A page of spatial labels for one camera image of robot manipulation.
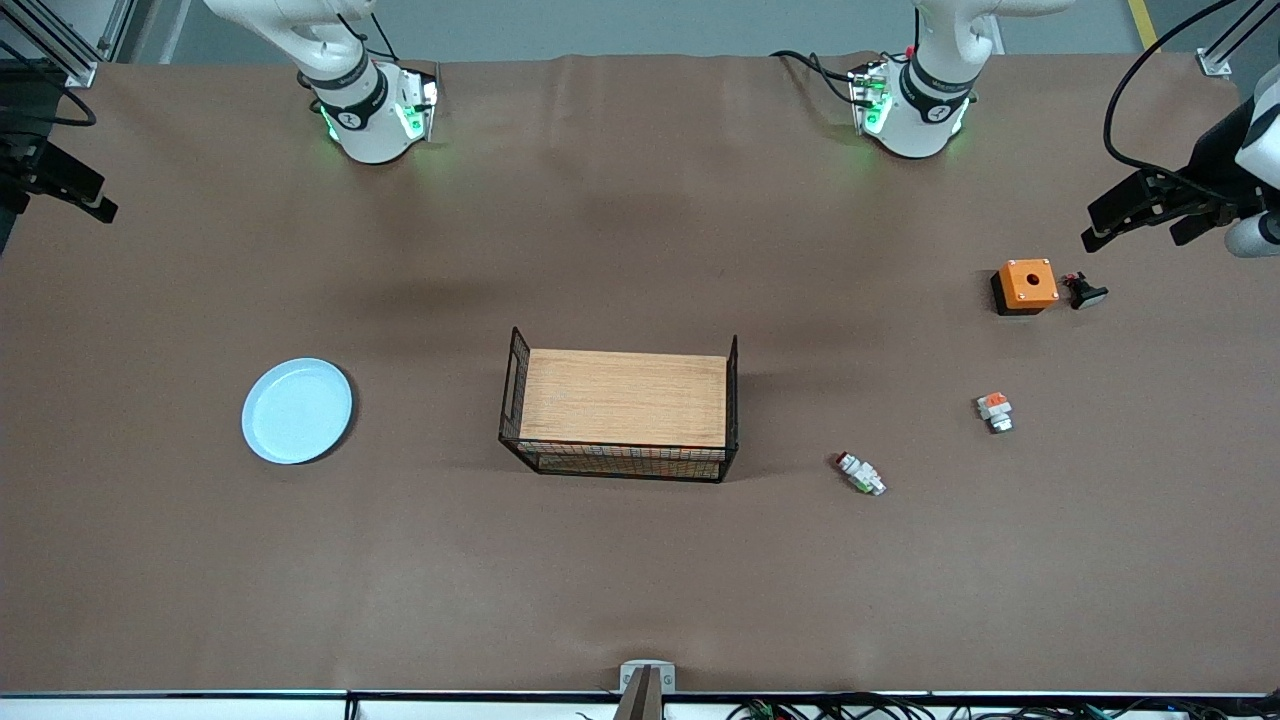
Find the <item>light blue round plate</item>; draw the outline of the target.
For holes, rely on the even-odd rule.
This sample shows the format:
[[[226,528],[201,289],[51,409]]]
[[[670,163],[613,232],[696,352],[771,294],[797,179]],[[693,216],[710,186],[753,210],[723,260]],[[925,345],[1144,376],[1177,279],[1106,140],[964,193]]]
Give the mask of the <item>light blue round plate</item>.
[[[315,461],[334,450],[355,418],[347,374],[319,357],[296,357],[265,372],[241,410],[241,432],[261,460],[279,465]]]

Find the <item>orange button enclosure box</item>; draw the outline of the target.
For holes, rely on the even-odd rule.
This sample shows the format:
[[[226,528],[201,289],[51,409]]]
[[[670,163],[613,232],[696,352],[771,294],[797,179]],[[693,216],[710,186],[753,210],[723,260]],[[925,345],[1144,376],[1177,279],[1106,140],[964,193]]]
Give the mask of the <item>orange button enclosure box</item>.
[[[995,310],[1001,316],[1034,316],[1060,299],[1048,259],[1012,259],[989,278]]]

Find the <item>wooden board basket insert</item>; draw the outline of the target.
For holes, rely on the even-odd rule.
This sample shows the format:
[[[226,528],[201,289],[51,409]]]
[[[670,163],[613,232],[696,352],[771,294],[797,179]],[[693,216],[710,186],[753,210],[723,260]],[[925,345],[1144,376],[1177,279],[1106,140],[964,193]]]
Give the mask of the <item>wooden board basket insert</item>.
[[[726,357],[535,348],[518,437],[723,447],[726,410]]]

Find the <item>aluminium frame profile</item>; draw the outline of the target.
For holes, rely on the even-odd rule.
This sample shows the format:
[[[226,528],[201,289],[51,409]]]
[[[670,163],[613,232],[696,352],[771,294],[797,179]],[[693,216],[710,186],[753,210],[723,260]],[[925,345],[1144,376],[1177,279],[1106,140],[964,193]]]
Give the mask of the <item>aluminium frame profile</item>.
[[[67,76],[67,86],[92,86],[101,53],[44,0],[0,0],[0,18]]]
[[[1280,13],[1280,0],[1251,0],[1251,5],[1208,45],[1198,47],[1196,56],[1208,77],[1229,77],[1230,60],[1265,24]]]

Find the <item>white red contact block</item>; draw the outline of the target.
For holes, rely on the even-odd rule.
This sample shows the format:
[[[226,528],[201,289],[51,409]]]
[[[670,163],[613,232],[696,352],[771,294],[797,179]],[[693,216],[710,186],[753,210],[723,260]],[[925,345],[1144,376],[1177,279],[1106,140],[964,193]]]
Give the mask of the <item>white red contact block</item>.
[[[856,455],[841,452],[835,465],[859,492],[869,496],[881,496],[886,492],[886,486],[877,469]]]

